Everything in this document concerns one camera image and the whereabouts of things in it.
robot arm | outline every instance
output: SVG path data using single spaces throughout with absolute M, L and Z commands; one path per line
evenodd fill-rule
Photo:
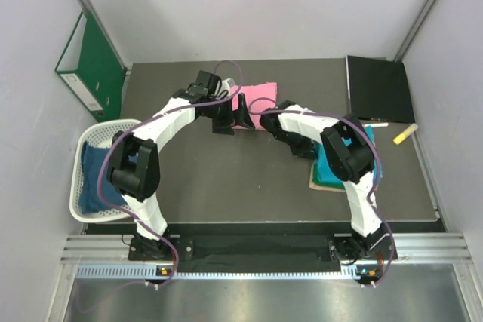
M 157 113 L 164 114 L 164 117 L 137 128 L 125 137 L 109 159 L 107 179 L 123 195 L 143 223 L 159 235 L 163 235 L 167 227 L 155 195 L 160 182 L 158 153 L 166 143 L 199 116 L 212 120 L 214 133 L 233 135 L 234 125 L 254 128 L 243 94 L 238 95 L 237 110 L 232 110 L 231 102 L 191 107 L 197 103 L 216 100 L 221 92 L 226 91 L 229 94 L 233 85 L 232 79 L 221 81 L 216 75 L 200 72 L 196 83 L 176 92 Z M 183 106 L 186 108 L 169 112 Z M 275 109 L 301 113 L 263 115 L 260 119 L 261 125 L 277 140 L 287 143 L 292 153 L 298 157 L 315 158 L 314 142 L 324 146 L 332 171 L 343 181 L 346 189 L 352 213 L 351 226 L 362 237 L 362 249 L 369 250 L 381 238 L 381 221 L 366 200 L 374 177 L 374 156 L 371 150 L 355 131 L 332 118 L 304 115 L 306 109 L 289 101 Z M 357 118 L 352 117 L 350 121 L 364 130 Z M 351 139 L 352 143 L 345 146 L 343 138 Z M 130 157 L 135 155 L 137 161 L 132 161 Z M 139 223 L 137 232 L 147 239 L 157 240 L 157 237 Z
M 159 209 L 155 193 L 160 182 L 158 153 L 168 141 L 199 116 L 212 120 L 214 133 L 233 135 L 234 125 L 254 128 L 248 115 L 244 94 L 238 95 L 237 110 L 232 110 L 231 102 L 200 108 L 191 106 L 214 101 L 223 92 L 230 95 L 230 89 L 234 84 L 231 78 L 221 81 L 220 77 L 201 71 L 196 83 L 176 92 L 168 104 L 155 114 L 164 114 L 164 117 L 137 128 L 125 137 L 109 159 L 107 179 L 114 185 L 115 190 L 123 195 L 126 203 L 140 220 L 159 235 L 163 235 L 167 223 Z M 184 106 L 185 109 L 169 112 Z M 137 161 L 130 159 L 133 156 L 137 156 Z M 138 222 L 137 232 L 145 238 L 157 240 Z
M 378 232 L 381 221 L 367 201 L 368 192 L 373 185 L 374 156 L 366 142 L 345 124 L 333 118 L 304 115 L 308 110 L 290 101 L 285 101 L 274 109 L 299 113 L 265 114 L 261 117 L 260 124 L 277 140 L 287 143 L 292 153 L 301 158 L 315 158 L 312 141 L 321 143 L 332 172 L 343 181 L 352 214 L 352 229 L 364 239 Z M 357 118 L 351 115 L 346 118 L 364 130 Z M 351 139 L 351 144 L 346 146 L 343 138 Z M 371 196 L 371 201 L 375 206 L 374 195 Z

white laundry basket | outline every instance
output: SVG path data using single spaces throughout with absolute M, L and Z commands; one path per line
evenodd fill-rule
M 112 145 L 112 137 L 119 131 L 126 131 L 139 124 L 138 120 L 115 120 L 95 124 L 89 127 L 78 140 L 77 150 L 75 151 L 74 172 L 72 173 L 72 184 L 70 186 L 70 213 L 79 222 L 111 222 L 128 217 L 117 209 L 108 209 L 98 213 L 83 214 L 78 205 L 78 199 L 81 195 L 82 184 L 84 182 L 84 174 L 82 173 L 81 153 L 82 145 L 88 142 L 89 145 L 100 148 L 109 148 Z

blue cloth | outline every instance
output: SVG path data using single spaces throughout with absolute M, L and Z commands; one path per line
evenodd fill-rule
M 365 127 L 365 132 L 369 136 L 369 139 L 374 143 L 374 132 L 371 126 Z M 344 140 L 346 145 L 350 145 L 350 140 Z M 327 156 L 325 155 L 324 146 L 320 143 L 315 144 L 315 151 L 317 152 L 318 159 L 315 162 L 315 171 L 317 172 L 316 179 L 318 183 L 327 186 L 334 186 L 343 188 L 342 181 L 338 179 L 334 173 L 332 172 L 331 168 L 329 167 L 329 163 L 327 161 Z
M 108 151 L 109 149 L 99 149 L 88 143 L 84 143 L 82 146 L 81 163 L 82 173 L 84 174 L 84 185 L 82 186 L 81 196 L 78 199 L 78 205 L 83 214 L 97 213 L 99 211 L 110 209 L 110 207 L 105 205 L 99 199 L 96 190 L 100 167 L 102 166 Z M 103 196 L 115 205 L 126 205 L 121 194 L 119 194 L 114 189 L 114 186 L 107 181 L 106 175 L 107 170 L 103 175 Z

gray wall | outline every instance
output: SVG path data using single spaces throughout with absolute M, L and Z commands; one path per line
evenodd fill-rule
M 80 133 L 94 122 L 54 74 L 76 0 L 0 0 L 0 317 L 43 320 L 66 235 Z
M 439 0 L 405 65 L 442 207 L 483 278 L 482 0 Z
M 91 0 L 126 63 L 394 57 L 423 0 Z

dark tabletop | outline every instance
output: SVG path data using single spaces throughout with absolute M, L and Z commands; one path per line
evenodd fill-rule
M 122 118 L 144 120 L 171 95 L 215 62 L 136 63 Z M 312 111 L 345 115 L 349 110 L 344 59 L 239 61 L 245 84 L 277 82 L 278 101 L 293 100 Z M 222 78 L 238 73 L 222 65 Z M 407 127 L 375 128 L 383 162 L 377 205 L 389 220 L 435 220 L 435 212 L 411 139 L 392 139 Z M 309 189 L 312 162 L 264 131 L 237 130 L 235 136 L 211 133 L 206 118 L 182 129 L 162 150 L 158 200 L 168 222 L 340 222 L 350 220 L 344 193 Z

